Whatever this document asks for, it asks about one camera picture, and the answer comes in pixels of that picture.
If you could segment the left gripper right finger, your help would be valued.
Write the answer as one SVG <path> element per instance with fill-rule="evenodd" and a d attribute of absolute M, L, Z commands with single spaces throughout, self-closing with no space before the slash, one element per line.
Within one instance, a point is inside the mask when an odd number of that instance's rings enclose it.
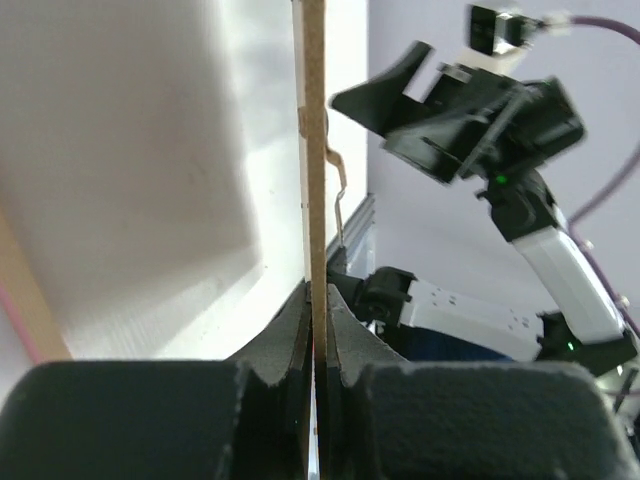
<path fill-rule="evenodd" d="M 324 479 L 635 479 L 582 367 L 404 360 L 328 290 Z"/>

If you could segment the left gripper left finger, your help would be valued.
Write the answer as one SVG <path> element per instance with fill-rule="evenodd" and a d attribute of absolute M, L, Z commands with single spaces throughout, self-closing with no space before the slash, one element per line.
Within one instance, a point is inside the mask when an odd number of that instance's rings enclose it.
<path fill-rule="evenodd" d="M 222 360 L 37 366 L 1 410 L 5 479 L 304 479 L 311 313 L 297 286 Z"/>

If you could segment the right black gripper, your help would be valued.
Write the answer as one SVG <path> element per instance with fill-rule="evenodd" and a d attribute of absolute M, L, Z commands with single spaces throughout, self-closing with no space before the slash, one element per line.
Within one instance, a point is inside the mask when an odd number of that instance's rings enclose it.
<path fill-rule="evenodd" d="M 583 140 L 583 121 L 555 77 L 521 82 L 444 65 L 422 102 L 407 96 L 432 50 L 414 41 L 386 71 L 335 94 L 330 107 L 441 184 L 535 169 Z"/>

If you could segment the brown cardboard backing board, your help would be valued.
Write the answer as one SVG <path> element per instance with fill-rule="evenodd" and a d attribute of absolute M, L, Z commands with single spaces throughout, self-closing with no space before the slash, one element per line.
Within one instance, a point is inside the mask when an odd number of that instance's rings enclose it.
<path fill-rule="evenodd" d="M 311 300 L 319 475 L 330 477 L 325 214 L 325 3 L 294 1 L 305 280 Z"/>

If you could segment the pink picture frame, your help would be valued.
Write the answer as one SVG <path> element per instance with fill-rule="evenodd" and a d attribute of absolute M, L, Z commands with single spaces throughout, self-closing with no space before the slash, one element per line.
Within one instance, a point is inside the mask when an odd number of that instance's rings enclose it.
<path fill-rule="evenodd" d="M 4 212 L 1 212 L 1 307 L 33 363 L 72 359 Z"/>

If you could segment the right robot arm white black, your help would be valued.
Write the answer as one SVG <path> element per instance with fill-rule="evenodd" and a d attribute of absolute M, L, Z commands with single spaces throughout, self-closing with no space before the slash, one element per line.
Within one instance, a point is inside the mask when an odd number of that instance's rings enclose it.
<path fill-rule="evenodd" d="M 556 303 L 543 358 L 603 375 L 639 352 L 639 338 L 573 238 L 540 167 L 580 142 L 584 126 L 561 82 L 518 81 L 470 60 L 443 65 L 422 100 L 405 90 L 429 55 L 415 44 L 388 71 L 336 94 L 334 110 L 432 179 L 484 180 L 481 199 L 504 240 Z"/>

